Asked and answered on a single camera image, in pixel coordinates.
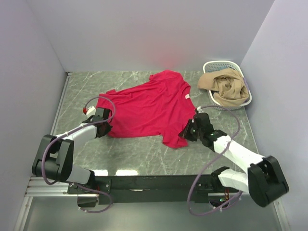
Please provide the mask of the red t-shirt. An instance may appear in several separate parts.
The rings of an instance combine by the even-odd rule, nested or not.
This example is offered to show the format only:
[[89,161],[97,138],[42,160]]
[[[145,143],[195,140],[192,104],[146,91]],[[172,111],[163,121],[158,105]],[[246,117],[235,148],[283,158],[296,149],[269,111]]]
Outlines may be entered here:
[[195,114],[190,89],[180,73],[165,70],[150,75],[144,84],[100,94],[97,107],[111,109],[113,119],[109,136],[160,135],[165,146],[178,149],[188,145],[179,134]]

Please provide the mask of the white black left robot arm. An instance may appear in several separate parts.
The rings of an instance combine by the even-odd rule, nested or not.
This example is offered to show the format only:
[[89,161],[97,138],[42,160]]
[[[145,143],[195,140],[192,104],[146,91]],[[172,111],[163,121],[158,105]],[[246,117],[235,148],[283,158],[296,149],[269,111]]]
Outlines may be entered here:
[[96,189],[94,172],[73,164],[74,150],[108,134],[112,128],[108,121],[112,117],[110,109],[98,107],[76,128],[57,136],[45,135],[32,165],[32,174],[56,182],[79,183],[84,193],[93,192]]

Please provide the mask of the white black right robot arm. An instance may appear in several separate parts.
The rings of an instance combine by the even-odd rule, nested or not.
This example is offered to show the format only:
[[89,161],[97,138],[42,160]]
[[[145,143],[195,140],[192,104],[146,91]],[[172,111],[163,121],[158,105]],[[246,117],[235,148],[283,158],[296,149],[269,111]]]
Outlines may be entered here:
[[260,207],[266,207],[289,192],[288,183],[275,157],[256,154],[225,132],[214,129],[208,114],[196,114],[179,136],[189,141],[201,141],[203,146],[222,154],[242,170],[237,172],[229,167],[215,170],[208,188],[217,192],[233,188],[248,193]]

